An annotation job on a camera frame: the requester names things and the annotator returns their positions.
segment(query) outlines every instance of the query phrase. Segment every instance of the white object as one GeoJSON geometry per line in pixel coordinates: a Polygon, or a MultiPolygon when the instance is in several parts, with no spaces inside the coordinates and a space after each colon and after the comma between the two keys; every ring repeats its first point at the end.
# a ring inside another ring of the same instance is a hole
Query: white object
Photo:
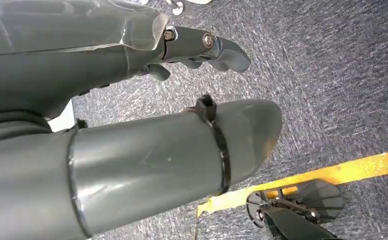
{"type": "Polygon", "coordinates": [[[208,4],[211,0],[187,0],[188,2],[195,4],[208,4]]]}
{"type": "Polygon", "coordinates": [[[73,114],[72,100],[66,105],[64,111],[60,116],[48,121],[49,126],[53,132],[58,132],[63,129],[69,129],[75,125],[75,119],[73,114]]]}
{"type": "Polygon", "coordinates": [[[174,8],[173,10],[172,10],[172,13],[174,14],[174,15],[176,15],[176,16],[179,16],[179,15],[181,15],[181,13],[183,12],[183,3],[182,2],[177,2],[176,3],[179,7],[178,8],[174,8]]]}

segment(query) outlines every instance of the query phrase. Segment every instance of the black plastic foot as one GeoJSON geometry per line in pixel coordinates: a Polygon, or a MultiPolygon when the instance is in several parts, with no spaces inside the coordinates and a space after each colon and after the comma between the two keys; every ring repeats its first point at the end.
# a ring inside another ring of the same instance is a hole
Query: black plastic foot
{"type": "Polygon", "coordinates": [[[254,224],[263,228],[266,224],[257,216],[260,206],[277,203],[272,200],[283,198],[300,208],[316,210],[316,223],[327,223],[336,219],[345,206],[345,200],[339,189],[321,179],[314,179],[297,184],[286,185],[265,191],[256,191],[247,198],[247,211],[254,224]],[[295,189],[291,194],[285,195],[285,190],[295,189]]]}

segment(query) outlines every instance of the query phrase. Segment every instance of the curved plastic piece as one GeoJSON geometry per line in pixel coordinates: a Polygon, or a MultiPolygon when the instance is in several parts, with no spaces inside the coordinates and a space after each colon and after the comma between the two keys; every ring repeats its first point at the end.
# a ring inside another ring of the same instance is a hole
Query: curved plastic piece
{"type": "Polygon", "coordinates": [[[216,57],[212,59],[214,61],[210,61],[210,64],[218,71],[232,69],[237,73],[243,73],[248,69],[251,60],[236,43],[221,37],[214,37],[214,44],[213,49],[205,55],[216,57]]]}
{"type": "Polygon", "coordinates": [[[260,207],[268,204],[268,194],[278,193],[278,197],[317,212],[317,223],[329,223],[338,217],[345,207],[345,199],[341,191],[333,184],[321,179],[300,182],[296,184],[255,191],[247,198],[247,212],[254,225],[263,228],[266,222],[256,216],[260,207]],[[284,195],[284,189],[296,188],[295,192],[284,195]]]}
{"type": "Polygon", "coordinates": [[[146,74],[151,75],[154,79],[165,81],[170,77],[170,72],[160,64],[149,64],[146,66],[146,74]]]}
{"type": "MultiPolygon", "coordinates": [[[[30,122],[3,123],[40,126],[30,122]]],[[[84,240],[71,201],[68,144],[73,133],[0,141],[0,240],[84,240]]]]}
{"type": "MultiPolygon", "coordinates": [[[[269,156],[279,137],[278,106],[242,100],[218,106],[231,184],[269,156]]],[[[82,129],[72,179],[86,231],[95,234],[218,193],[222,170],[210,127],[193,112],[82,129]]]]}
{"type": "Polygon", "coordinates": [[[336,235],[311,223],[290,209],[261,207],[273,236],[284,240],[336,240],[336,235]]]}
{"type": "Polygon", "coordinates": [[[0,55],[116,45],[154,50],[167,21],[121,0],[0,0],[0,55]]]}

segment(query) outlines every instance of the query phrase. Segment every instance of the nut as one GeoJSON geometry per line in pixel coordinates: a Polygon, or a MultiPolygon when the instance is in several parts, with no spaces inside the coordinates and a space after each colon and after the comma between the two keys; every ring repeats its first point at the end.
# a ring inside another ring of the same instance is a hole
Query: nut
{"type": "Polygon", "coordinates": [[[171,30],[166,30],[164,32],[164,40],[171,41],[175,39],[175,34],[171,30]]]}
{"type": "Polygon", "coordinates": [[[213,46],[213,42],[214,42],[213,36],[211,36],[211,34],[209,32],[206,32],[203,35],[204,46],[206,46],[206,48],[210,49],[213,46]]]}

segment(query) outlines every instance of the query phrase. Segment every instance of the black zip tie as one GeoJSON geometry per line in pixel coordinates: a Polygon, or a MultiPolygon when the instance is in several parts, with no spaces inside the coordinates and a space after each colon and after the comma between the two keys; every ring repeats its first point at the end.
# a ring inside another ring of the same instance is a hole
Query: black zip tie
{"type": "Polygon", "coordinates": [[[197,99],[194,111],[201,121],[205,122],[211,128],[214,140],[219,148],[220,160],[222,162],[222,188],[217,196],[222,195],[228,191],[231,183],[231,162],[226,138],[216,119],[217,104],[209,94],[205,94],[197,99]]]}

